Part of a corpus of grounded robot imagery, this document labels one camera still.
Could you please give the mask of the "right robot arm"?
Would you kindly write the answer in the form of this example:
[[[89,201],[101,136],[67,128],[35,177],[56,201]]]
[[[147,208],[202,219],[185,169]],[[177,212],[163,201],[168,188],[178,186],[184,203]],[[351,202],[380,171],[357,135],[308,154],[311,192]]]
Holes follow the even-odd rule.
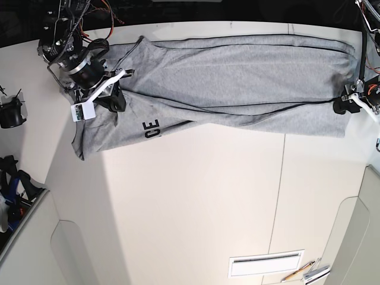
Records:
[[[91,40],[83,31],[84,17],[96,10],[91,1],[45,1],[37,53],[50,71],[56,64],[62,76],[53,78],[74,103],[82,103],[118,72],[109,70],[107,38]]]

